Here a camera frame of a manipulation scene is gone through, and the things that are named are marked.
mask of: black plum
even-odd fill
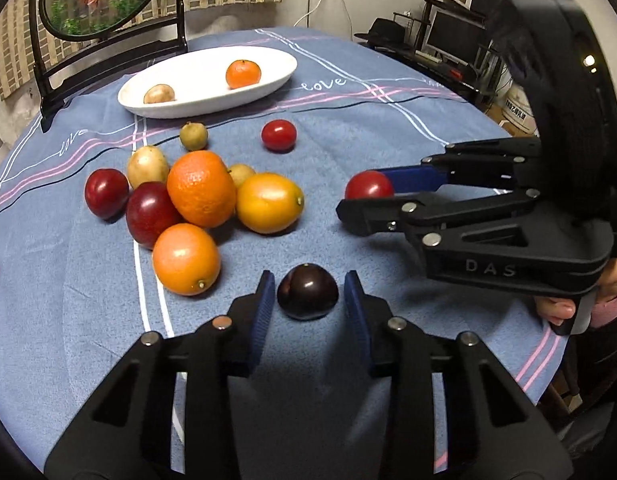
[[[284,313],[300,321],[326,316],[338,298],[335,278],[316,264],[291,269],[277,288],[277,302]]]

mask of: black hat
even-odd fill
[[[404,43],[406,32],[406,28],[393,20],[376,18],[367,34],[357,33],[355,37],[369,43]]]

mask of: cardboard box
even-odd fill
[[[500,128],[506,130],[511,137],[534,137],[533,134],[528,134],[511,123],[503,114],[502,107],[498,105],[491,105],[485,114],[495,121]]]

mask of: hand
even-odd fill
[[[617,259],[609,260],[597,282],[596,304],[617,298]],[[538,315],[556,326],[575,315],[575,302],[564,298],[535,298]]]

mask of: cherry tomato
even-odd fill
[[[382,196],[393,196],[393,184],[389,178],[379,171],[362,171],[355,175],[346,184],[345,199],[354,198],[379,198]]]
[[[298,131],[284,119],[276,119],[266,123],[262,129],[262,142],[272,152],[286,152],[295,146]]]

